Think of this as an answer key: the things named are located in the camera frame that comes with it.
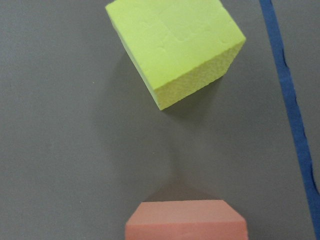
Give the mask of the yellow foam block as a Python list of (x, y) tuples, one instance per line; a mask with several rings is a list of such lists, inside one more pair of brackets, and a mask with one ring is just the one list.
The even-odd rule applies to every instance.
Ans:
[(221, 78), (246, 41), (219, 0), (115, 0), (105, 9), (160, 110)]

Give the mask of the orange foam block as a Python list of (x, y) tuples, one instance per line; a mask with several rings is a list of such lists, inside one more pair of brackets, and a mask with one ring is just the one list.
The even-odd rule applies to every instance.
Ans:
[(125, 224), (127, 240), (247, 240), (246, 220), (224, 200), (142, 202)]

